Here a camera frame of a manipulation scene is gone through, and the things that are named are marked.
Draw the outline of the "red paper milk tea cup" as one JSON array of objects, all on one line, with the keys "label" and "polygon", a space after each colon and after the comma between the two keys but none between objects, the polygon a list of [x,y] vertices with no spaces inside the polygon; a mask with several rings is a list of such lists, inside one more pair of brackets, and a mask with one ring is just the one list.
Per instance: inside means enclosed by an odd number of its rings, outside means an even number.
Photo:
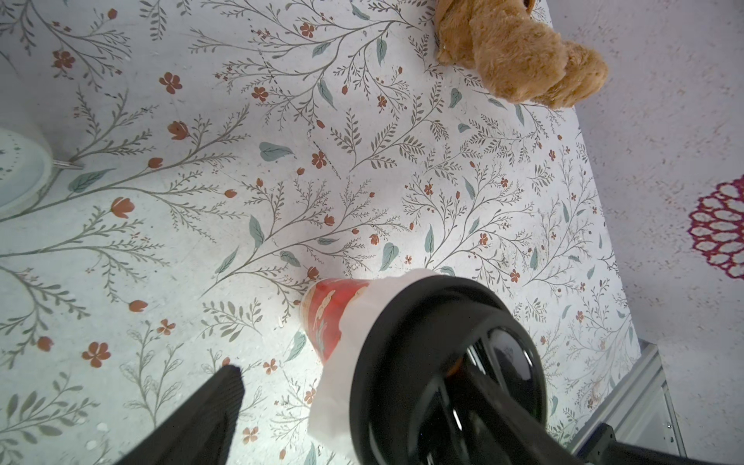
[{"label": "red paper milk tea cup", "polygon": [[303,329],[322,364],[329,360],[341,338],[339,324],[346,308],[370,283],[370,280],[325,279],[311,286],[301,300]]}]

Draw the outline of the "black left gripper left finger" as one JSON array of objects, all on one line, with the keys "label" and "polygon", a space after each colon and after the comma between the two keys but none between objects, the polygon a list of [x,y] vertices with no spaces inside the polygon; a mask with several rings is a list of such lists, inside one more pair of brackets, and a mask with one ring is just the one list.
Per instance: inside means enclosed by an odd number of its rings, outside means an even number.
[{"label": "black left gripper left finger", "polygon": [[240,369],[221,367],[118,463],[225,465],[244,395]]}]

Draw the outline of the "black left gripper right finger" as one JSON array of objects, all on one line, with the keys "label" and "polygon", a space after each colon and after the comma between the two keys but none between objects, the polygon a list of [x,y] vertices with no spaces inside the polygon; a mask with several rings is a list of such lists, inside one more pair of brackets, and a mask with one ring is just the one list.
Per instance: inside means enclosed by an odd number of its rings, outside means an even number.
[{"label": "black left gripper right finger", "polygon": [[579,464],[490,377],[471,364],[458,370],[458,408],[472,464]]}]

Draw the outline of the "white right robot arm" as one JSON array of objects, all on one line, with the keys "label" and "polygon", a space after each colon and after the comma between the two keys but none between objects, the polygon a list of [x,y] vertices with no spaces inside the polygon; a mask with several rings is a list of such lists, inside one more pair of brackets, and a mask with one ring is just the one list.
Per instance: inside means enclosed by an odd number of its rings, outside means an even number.
[{"label": "white right robot arm", "polygon": [[577,458],[595,465],[714,465],[712,462],[618,442],[609,424],[599,424],[594,429],[579,449]]}]

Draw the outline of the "black plastic cup lid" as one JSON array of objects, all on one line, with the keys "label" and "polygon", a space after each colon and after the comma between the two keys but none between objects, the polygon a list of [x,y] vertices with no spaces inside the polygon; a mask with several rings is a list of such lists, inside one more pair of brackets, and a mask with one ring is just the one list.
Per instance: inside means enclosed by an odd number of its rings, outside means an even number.
[{"label": "black plastic cup lid", "polygon": [[546,378],[526,329],[486,286],[435,275],[404,287],[366,336],[349,424],[360,464],[525,464],[517,436],[485,418],[486,401],[455,404],[447,379],[472,367],[540,424]]}]

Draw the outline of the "white leak-proof paper sheet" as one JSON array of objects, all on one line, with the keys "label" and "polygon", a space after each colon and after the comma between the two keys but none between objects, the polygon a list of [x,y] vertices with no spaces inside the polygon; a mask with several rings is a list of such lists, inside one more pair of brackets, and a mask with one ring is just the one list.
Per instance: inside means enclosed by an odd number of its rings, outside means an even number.
[{"label": "white leak-proof paper sheet", "polygon": [[308,432],[334,453],[360,462],[352,437],[352,386],[362,347],[372,327],[393,299],[412,284],[435,273],[415,269],[401,276],[370,280],[364,293],[346,308],[339,324],[341,338],[316,387]]}]

